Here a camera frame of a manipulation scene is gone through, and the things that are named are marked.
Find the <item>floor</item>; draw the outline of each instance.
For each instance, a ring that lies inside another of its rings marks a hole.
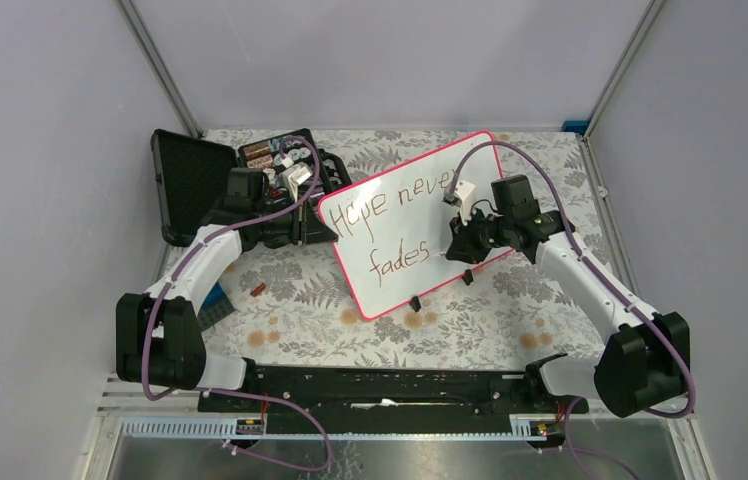
[[[206,139],[234,147],[282,132],[212,130]],[[465,136],[454,131],[313,131],[320,148],[344,159],[354,181]],[[548,171],[584,241],[609,265],[594,196],[577,138],[568,133],[493,132]],[[541,177],[499,149],[505,175],[526,174],[543,209],[552,208]],[[169,255],[168,265],[181,250]],[[250,291],[265,283],[265,293]],[[586,316],[560,287],[519,254],[475,272],[466,287],[454,282],[408,306],[364,322],[329,245],[243,255],[219,279],[236,312],[204,333],[207,348],[259,363],[365,367],[520,369],[559,351],[602,351]]]

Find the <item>gray wall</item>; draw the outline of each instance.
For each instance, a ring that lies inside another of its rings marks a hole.
[[[645,297],[692,328],[721,479],[748,479],[748,1],[674,1],[594,137]]]
[[[203,128],[559,127],[648,0],[136,0]]]
[[[156,127],[179,129],[113,2],[0,2],[0,478],[78,459],[115,302],[162,246]]]

